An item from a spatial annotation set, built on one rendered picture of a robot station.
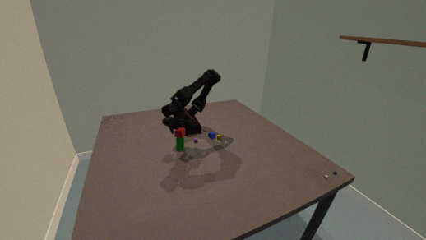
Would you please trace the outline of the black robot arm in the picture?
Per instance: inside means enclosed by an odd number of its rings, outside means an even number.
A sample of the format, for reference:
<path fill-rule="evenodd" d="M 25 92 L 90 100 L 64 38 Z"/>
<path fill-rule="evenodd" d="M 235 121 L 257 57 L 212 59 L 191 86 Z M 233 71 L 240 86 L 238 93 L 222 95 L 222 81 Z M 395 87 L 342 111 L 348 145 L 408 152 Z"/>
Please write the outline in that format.
<path fill-rule="evenodd" d="M 219 82 L 220 79 L 220 74 L 214 70 L 207 70 L 207 72 L 196 79 L 191 85 L 184 86 L 182 89 L 177 90 L 177 92 L 170 98 L 172 102 L 162 107 L 163 115 L 168 117 L 176 112 L 182 112 L 184 107 L 190 103 L 193 94 L 204 86 L 200 95 L 192 101 L 192 107 L 187 111 L 187 113 L 194 118 L 194 115 L 198 111 L 201 112 L 204 109 L 206 97 L 208 96 L 212 86 Z M 175 99 L 174 97 L 177 97 L 178 99 Z M 178 130 L 180 127 L 182 128 L 183 118 L 181 116 L 178 118 L 174 115 L 174 118 L 172 118 L 169 122 L 169 126 L 175 130 Z"/>

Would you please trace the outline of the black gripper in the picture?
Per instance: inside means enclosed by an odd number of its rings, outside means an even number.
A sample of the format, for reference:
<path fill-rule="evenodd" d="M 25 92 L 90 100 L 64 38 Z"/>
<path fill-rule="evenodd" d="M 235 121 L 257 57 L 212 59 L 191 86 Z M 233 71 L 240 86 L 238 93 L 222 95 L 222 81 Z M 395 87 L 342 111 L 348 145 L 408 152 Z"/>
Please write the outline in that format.
<path fill-rule="evenodd" d="M 176 112 L 173 115 L 176 115 L 176 117 L 178 117 L 178 118 L 179 118 L 179 116 L 181 116 L 183 118 L 183 124 L 187 124 L 187 136 L 188 136 L 190 130 L 197 125 L 197 121 L 194 120 L 194 119 L 189 119 L 188 121 L 184 121 L 184 119 L 185 119 L 184 113 L 185 113 L 185 110 L 183 110 L 182 112 Z M 171 120 L 172 120 L 172 117 L 166 117 L 166 118 L 163 119 L 163 124 L 165 124 L 165 126 L 167 126 L 169 128 L 169 130 L 171 131 L 172 134 L 174 134 L 174 129 L 170 128 L 170 126 L 169 126 L 169 122 Z"/>

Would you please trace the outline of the red block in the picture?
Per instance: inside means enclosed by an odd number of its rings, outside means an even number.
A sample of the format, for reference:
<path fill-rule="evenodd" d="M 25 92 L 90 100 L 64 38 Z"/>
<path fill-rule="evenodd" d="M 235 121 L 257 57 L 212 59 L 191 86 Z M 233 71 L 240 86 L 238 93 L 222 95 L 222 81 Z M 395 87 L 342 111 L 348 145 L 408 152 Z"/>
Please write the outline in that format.
<path fill-rule="evenodd" d="M 174 137 L 176 138 L 182 138 L 185 136 L 185 128 L 179 128 L 178 130 L 174 130 Z"/>

